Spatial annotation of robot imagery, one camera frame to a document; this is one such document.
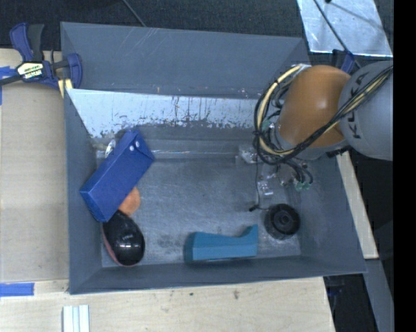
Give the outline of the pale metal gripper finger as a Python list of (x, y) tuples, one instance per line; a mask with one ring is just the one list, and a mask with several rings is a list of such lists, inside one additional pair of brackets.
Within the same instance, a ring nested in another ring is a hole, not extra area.
[(248, 165), (255, 165), (259, 162), (259, 157), (257, 151), (251, 145), (239, 145), (236, 161)]
[(259, 174), (258, 175), (258, 194), (260, 196), (272, 196), (274, 194), (271, 185), (273, 174)]

